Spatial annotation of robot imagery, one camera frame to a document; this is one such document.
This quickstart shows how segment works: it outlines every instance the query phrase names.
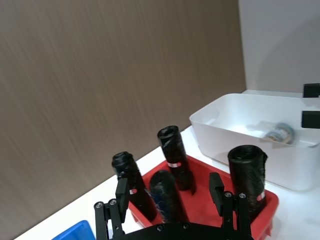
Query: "red plastic basket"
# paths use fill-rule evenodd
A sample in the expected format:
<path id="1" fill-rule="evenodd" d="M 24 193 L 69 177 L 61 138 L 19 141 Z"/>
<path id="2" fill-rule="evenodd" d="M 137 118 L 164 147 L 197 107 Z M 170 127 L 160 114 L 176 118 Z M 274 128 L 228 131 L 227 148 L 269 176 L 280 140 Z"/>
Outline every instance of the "red plastic basket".
<path id="1" fill-rule="evenodd" d="M 219 216 L 209 193 L 209 173 L 219 173 L 224 184 L 224 190 L 233 192 L 230 174 L 201 162 L 191 156 L 188 156 L 188 159 L 189 166 L 195 177 L 196 193 L 191 195 L 190 191 L 179 192 L 188 218 L 191 223 L 220 227 L 222 224 L 222 218 Z M 149 181 L 152 175 L 159 170 L 169 171 L 166 161 L 163 161 L 154 169 L 142 176 L 147 187 L 149 187 Z M 265 195 L 267 204 L 251 224 L 252 237 L 255 240 L 264 240 L 267 235 L 271 236 L 272 218 L 279 204 L 278 197 L 274 193 L 266 190 Z M 152 222 L 147 220 L 147 218 L 131 202 L 129 203 L 129 209 L 131 210 L 136 222 L 144 228 L 162 223 L 162 219 L 159 214 Z"/>

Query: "black bracket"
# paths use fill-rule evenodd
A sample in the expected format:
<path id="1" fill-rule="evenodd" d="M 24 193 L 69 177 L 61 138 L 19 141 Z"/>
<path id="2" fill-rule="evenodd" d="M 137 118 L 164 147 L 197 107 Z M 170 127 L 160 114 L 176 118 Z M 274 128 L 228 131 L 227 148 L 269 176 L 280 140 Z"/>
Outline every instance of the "black bracket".
<path id="1" fill-rule="evenodd" d="M 96 239 L 108 240 L 108 220 L 111 220 L 113 237 L 120 237 L 125 234 L 122 224 L 126 219 L 126 212 L 129 205 L 129 186 L 126 178 L 118 180 L 115 198 L 108 203 L 98 201 L 94 204 Z"/>
<path id="2" fill-rule="evenodd" d="M 211 172 L 209 175 L 209 191 L 219 216 L 222 217 L 222 228 L 225 235 L 231 236 L 232 232 L 235 231 L 233 211 L 236 213 L 236 231 L 251 235 L 247 196 L 244 193 L 233 195 L 232 192 L 224 190 L 225 186 L 220 175 L 217 172 Z"/>
<path id="3" fill-rule="evenodd" d="M 320 83 L 303 85 L 304 98 L 319 98 Z M 320 129 L 320 111 L 302 111 L 301 127 L 304 129 Z"/>

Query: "blue plastic bin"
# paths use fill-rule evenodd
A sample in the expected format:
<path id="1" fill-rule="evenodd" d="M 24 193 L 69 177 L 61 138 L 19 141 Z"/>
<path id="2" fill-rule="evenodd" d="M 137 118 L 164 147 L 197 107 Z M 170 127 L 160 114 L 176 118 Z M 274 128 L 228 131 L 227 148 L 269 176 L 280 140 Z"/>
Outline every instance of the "blue plastic bin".
<path id="1" fill-rule="evenodd" d="M 83 220 L 60 233 L 52 240 L 96 240 L 88 221 Z"/>

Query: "white table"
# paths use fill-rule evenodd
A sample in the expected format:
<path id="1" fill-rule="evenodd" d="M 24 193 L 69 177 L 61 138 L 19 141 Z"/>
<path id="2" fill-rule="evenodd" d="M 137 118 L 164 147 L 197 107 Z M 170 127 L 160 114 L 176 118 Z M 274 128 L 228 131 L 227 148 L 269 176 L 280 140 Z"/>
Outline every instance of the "white table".
<path id="1" fill-rule="evenodd" d="M 188 155 L 218 169 L 229 172 L 228 166 L 212 160 L 200 152 L 191 126 L 181 134 Z M 144 175 L 164 159 L 165 157 L 161 148 L 158 147 L 139 159 L 137 165 L 141 174 Z M 318 176 L 319 179 L 316 187 L 306 192 L 291 191 L 266 182 L 265 188 L 279 197 L 279 206 L 273 218 L 272 237 L 267 237 L 267 240 L 320 239 L 320 172 Z M 112 176 L 16 239 L 51 240 L 81 220 L 87 220 L 95 234 L 94 204 L 98 201 L 106 203 L 114 198 L 116 186 L 117 178 L 116 176 Z M 126 215 L 125 223 L 122 227 L 126 233 L 140 229 L 140 226 L 135 223 L 129 212 Z"/>

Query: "white wall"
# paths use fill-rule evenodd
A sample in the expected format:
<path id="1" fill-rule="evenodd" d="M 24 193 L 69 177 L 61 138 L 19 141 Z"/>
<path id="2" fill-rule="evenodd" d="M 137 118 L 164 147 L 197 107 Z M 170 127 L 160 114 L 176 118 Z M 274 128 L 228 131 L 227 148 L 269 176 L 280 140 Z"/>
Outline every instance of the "white wall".
<path id="1" fill-rule="evenodd" d="M 320 0 L 239 0 L 247 89 L 320 83 Z"/>

